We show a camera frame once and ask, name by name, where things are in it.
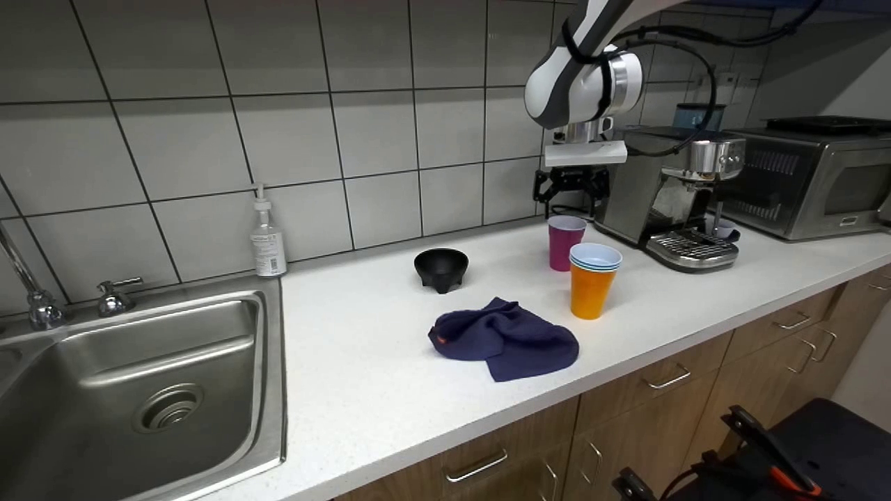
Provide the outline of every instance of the red cup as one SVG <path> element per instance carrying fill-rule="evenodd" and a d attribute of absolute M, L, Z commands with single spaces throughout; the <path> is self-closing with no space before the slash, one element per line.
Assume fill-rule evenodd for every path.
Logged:
<path fill-rule="evenodd" d="M 547 252 L 547 266 L 550 270 L 568 273 L 570 270 L 570 260 L 568 252 L 582 243 L 584 238 L 584 220 L 574 217 L 574 216 L 554 216 L 547 217 L 547 239 L 550 239 L 550 252 Z"/>

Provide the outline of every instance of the black bowl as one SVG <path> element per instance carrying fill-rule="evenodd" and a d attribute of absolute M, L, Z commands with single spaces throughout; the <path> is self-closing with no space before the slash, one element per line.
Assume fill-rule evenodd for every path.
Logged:
<path fill-rule="evenodd" d="M 415 270 L 423 287 L 430 287 L 439 295 L 446 295 L 447 291 L 457 291 L 461 285 L 467 257 L 454 249 L 430 249 L 415 257 Z"/>

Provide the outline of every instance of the kitchen counter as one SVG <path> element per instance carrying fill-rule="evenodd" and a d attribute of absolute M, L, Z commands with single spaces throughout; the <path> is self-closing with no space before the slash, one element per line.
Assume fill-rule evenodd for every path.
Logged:
<path fill-rule="evenodd" d="M 545 266 L 545 227 L 435 245 L 471 257 L 461 291 L 423 291 L 400 245 L 294 267 L 283 281 L 287 462 L 212 500 L 332 500 L 496 433 L 656 360 L 891 262 L 891 235 L 784 245 L 742 232 L 734 267 L 674 273 L 617 245 L 624 270 L 597 321 L 568 313 L 568 275 Z M 443 360 L 429 327 L 490 298 L 568 327 L 578 362 L 496 385 L 485 362 Z"/>

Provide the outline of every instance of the towel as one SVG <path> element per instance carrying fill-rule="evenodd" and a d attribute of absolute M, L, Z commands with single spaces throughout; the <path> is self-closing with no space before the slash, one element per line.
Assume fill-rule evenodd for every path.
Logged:
<path fill-rule="evenodd" d="M 578 360 L 578 342 L 568 330 L 501 298 L 485 309 L 436 317 L 429 341 L 446 360 L 485 360 L 496 381 L 554 373 Z"/>

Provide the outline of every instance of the sink basin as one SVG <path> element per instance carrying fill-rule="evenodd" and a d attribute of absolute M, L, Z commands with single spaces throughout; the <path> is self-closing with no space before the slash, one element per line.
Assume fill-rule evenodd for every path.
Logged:
<path fill-rule="evenodd" d="M 0 337 L 0 500 L 198 500 L 283 458 L 276 281 Z"/>

